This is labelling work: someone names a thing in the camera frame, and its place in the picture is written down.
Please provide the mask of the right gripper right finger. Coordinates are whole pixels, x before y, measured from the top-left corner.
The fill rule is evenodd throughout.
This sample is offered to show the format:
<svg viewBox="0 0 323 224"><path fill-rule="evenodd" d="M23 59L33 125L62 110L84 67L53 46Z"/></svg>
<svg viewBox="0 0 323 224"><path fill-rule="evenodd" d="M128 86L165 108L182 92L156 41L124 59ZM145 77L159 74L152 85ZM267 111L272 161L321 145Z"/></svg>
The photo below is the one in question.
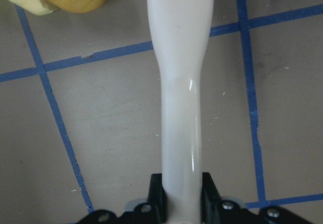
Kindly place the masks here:
<svg viewBox="0 0 323 224"><path fill-rule="evenodd" d="M210 173L202 173L201 219L203 223L310 224L310 221L280 206L267 206L257 214L236 201L220 196Z"/></svg>

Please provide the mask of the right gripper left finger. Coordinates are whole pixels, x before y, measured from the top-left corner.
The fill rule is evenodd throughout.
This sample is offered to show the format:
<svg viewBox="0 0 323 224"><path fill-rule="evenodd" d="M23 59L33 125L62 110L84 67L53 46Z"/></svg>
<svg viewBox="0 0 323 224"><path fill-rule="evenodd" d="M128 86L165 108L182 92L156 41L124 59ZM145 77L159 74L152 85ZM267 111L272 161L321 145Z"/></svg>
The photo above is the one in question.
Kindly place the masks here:
<svg viewBox="0 0 323 224"><path fill-rule="evenodd" d="M166 205L162 174L152 174L147 198L131 201L120 216L110 210L99 209L88 214L78 223L166 223Z"/></svg>

